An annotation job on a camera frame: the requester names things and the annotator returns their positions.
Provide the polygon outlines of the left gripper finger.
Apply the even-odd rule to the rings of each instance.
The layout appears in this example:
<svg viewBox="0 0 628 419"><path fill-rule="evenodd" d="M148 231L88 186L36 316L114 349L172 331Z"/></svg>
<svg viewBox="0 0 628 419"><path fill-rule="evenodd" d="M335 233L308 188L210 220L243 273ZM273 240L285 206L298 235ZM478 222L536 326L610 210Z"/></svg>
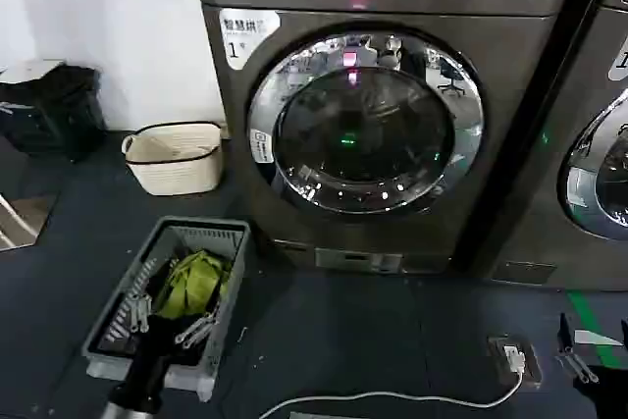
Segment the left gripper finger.
<svg viewBox="0 0 628 419"><path fill-rule="evenodd" d="M228 321L230 314L229 289L226 286L216 287L210 295L204 311L175 336L177 346L195 346L211 337L216 329Z"/></svg>
<svg viewBox="0 0 628 419"><path fill-rule="evenodd" d="M156 284L150 269L141 269L128 294L130 332L147 333L148 317L152 313L152 301L155 296Z"/></svg>

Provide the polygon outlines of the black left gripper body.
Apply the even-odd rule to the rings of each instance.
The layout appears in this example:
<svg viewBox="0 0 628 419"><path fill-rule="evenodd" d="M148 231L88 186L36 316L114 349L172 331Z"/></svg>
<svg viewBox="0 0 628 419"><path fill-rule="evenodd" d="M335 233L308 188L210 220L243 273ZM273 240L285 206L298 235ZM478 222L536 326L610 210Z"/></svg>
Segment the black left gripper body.
<svg viewBox="0 0 628 419"><path fill-rule="evenodd" d="M149 331L141 333L125 379L116 387L117 402L160 402L166 374L182 350L175 336L191 318L149 318Z"/></svg>

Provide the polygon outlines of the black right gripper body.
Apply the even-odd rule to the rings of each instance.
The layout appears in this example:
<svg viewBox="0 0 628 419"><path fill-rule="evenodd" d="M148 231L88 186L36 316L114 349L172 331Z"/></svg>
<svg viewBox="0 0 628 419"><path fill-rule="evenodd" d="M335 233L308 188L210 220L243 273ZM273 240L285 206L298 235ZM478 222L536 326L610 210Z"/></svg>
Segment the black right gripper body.
<svg viewBox="0 0 628 419"><path fill-rule="evenodd" d="M598 381L590 383L587 397L593 402L598 418L627 417L627 371L605 366L591 366Z"/></svg>

